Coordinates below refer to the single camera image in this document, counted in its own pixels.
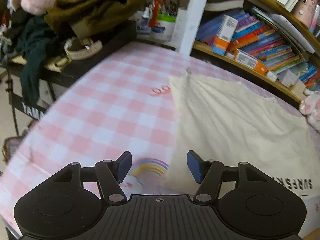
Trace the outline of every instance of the rainbow print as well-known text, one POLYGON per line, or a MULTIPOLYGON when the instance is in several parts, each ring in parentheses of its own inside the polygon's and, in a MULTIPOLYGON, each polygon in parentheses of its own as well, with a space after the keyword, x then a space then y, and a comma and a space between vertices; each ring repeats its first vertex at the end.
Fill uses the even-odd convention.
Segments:
POLYGON ((145 172, 154 172, 162 176, 168 170, 169 165, 165 162, 152 158, 142 158, 132 164, 131 175, 139 178, 145 172))

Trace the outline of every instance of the orange glue bottle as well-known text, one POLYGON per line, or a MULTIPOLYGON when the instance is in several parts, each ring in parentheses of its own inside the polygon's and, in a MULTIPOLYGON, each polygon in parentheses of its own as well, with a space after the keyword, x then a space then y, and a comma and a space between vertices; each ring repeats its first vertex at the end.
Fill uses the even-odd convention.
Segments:
POLYGON ((161 0, 155 0, 155 7, 153 9, 152 18, 149 22, 149 26, 151 29, 153 29, 153 27, 156 25, 156 20, 157 20, 157 16, 158 16, 158 12, 159 12, 160 3, 161 3, 161 0))

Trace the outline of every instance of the purple book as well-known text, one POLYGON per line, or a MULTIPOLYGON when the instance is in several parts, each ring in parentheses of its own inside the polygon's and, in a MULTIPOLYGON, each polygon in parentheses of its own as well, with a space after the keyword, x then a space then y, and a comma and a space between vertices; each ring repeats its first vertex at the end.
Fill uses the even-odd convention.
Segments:
POLYGON ((238 25, 237 25, 237 28, 236 28, 236 31, 257 21, 257 18, 255 16, 250 16, 249 18, 247 19, 244 19, 243 21, 241 22, 238 22, 238 25))

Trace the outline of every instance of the silver screw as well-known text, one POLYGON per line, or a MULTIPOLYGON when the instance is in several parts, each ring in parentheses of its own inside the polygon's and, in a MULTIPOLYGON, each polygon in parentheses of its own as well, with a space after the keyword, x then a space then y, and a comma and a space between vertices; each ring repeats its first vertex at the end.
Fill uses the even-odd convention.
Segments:
POLYGON ((119 202, 124 199, 124 196, 121 194, 112 194, 109 196, 109 200, 112 202, 119 202))
POLYGON ((211 200, 211 196, 208 194, 199 194, 198 196, 196 196, 196 199, 201 202, 207 202, 211 200))

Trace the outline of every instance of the white post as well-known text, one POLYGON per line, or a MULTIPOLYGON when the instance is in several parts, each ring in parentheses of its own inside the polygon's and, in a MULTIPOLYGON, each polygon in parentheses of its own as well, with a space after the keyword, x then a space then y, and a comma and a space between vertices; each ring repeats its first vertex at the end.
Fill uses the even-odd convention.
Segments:
POLYGON ((178 44, 176 51, 185 55, 190 55, 206 3, 207 0, 189 1, 185 28, 182 33, 181 42, 178 44))

